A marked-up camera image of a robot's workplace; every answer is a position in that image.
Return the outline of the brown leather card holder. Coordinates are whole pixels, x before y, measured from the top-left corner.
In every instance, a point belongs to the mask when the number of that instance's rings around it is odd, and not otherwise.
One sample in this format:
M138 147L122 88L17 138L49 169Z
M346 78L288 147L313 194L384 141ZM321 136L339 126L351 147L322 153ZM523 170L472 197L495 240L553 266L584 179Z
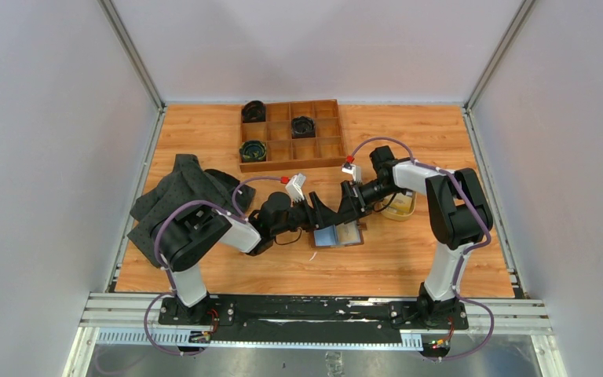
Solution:
M312 232L309 244L311 248L352 247L364 243L364 231L367 226L359 221L332 225Z

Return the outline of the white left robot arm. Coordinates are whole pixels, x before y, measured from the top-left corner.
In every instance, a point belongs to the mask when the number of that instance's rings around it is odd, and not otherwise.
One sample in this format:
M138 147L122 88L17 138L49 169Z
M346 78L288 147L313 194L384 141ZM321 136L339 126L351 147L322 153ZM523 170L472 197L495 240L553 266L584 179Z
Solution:
M150 231L154 256L163 264L179 314L190 324L208 317L208 290L199 262L218 243L248 254L269 249L284 232L312 232L336 225L338 213L311 194L294 202L274 192L245 219L238 219L206 200L193 200L173 211Z

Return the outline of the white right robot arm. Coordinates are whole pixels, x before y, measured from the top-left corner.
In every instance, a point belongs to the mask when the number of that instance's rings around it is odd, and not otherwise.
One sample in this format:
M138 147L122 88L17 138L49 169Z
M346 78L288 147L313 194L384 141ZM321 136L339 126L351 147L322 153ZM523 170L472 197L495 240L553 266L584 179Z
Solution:
M419 288L410 316L399 314L396 324L414 320L436 328L459 310L459 290L466 263L473 250L491 241L493 216L475 170L445 170L408 157L397 159L388 147L371 154L376 179L362 183L353 156L347 156L342 172L353 179L342 185L337 219L350 222L373 212L389 195L413 192L426 198L429 223L437 241L429 275Z

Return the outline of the yellow oval card tray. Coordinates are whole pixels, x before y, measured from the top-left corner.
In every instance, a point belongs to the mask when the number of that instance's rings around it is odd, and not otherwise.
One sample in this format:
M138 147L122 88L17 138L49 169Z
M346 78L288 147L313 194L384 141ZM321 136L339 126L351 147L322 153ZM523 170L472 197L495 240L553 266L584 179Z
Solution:
M382 202L380 214L389 220L406 221L415 211L416 199L412 191L389 195Z

